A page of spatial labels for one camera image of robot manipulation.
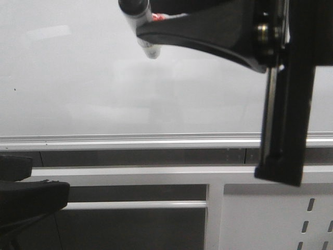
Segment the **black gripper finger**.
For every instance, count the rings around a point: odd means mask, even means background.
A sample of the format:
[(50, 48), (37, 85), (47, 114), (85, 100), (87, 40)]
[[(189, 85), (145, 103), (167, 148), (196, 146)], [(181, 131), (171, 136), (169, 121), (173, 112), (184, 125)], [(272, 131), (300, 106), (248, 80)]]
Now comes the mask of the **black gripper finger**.
[(1, 181), (1, 239), (11, 240), (35, 222), (67, 206), (70, 184)]
[(315, 70), (332, 65), (332, 1), (277, 1), (257, 34), (273, 59), (254, 175), (300, 186)]
[(32, 168), (32, 158), (1, 156), (1, 181), (24, 180), (31, 176)]
[(216, 55), (258, 73), (273, 67), (281, 41), (286, 1), (152, 1), (170, 19), (136, 30), (150, 43)]

